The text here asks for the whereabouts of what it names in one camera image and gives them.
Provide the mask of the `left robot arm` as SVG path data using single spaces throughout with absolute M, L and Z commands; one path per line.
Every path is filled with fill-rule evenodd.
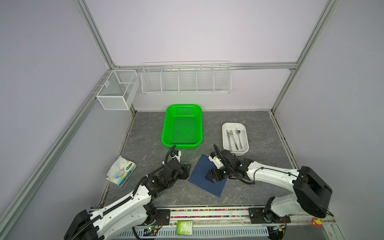
M 172 146 L 162 165 L 143 176 L 132 192 L 104 208 L 78 213 L 64 239 L 111 240 L 127 228 L 154 223 L 157 208 L 152 201 L 171 188 L 177 180 L 189 177 L 191 165 L 181 164 L 178 157 L 179 151 L 176 146 Z

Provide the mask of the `dark blue paper napkin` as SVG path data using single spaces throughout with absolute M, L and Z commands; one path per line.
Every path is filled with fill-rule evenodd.
M 214 183 L 215 179 L 210 171 L 216 169 L 215 164 L 209 160 L 207 155 L 201 155 L 188 181 L 200 189 L 220 198 L 227 180 L 224 179 Z

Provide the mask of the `silver spoon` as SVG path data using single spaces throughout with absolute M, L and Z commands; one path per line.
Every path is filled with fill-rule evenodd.
M 243 149 L 243 145 L 242 145 L 242 142 L 241 142 L 241 129 L 237 128 L 236 129 L 236 134 L 239 138 L 239 146 L 240 146 L 240 149 Z

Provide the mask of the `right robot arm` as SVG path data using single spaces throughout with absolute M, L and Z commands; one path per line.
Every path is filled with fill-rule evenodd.
M 217 146 L 209 155 L 215 167 L 206 179 L 215 184 L 225 179 L 239 180 L 246 185 L 257 182 L 272 184 L 290 191 L 283 197 L 270 197 L 264 208 L 251 213 L 257 223 L 286 223 L 291 215 L 309 214 L 323 219 L 329 212 L 332 188 L 310 167 L 283 169 L 250 159 L 239 160 L 228 150 Z

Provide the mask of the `silver fork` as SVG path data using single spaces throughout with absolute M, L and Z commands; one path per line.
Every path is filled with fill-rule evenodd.
M 230 132 L 230 137 L 231 137 L 231 138 L 233 139 L 233 141 L 234 141 L 236 150 L 239 150 L 239 146 L 238 146 L 238 144 L 237 144 L 237 142 L 236 142 L 236 140 L 235 140 L 233 130 L 230 130 L 229 132 Z

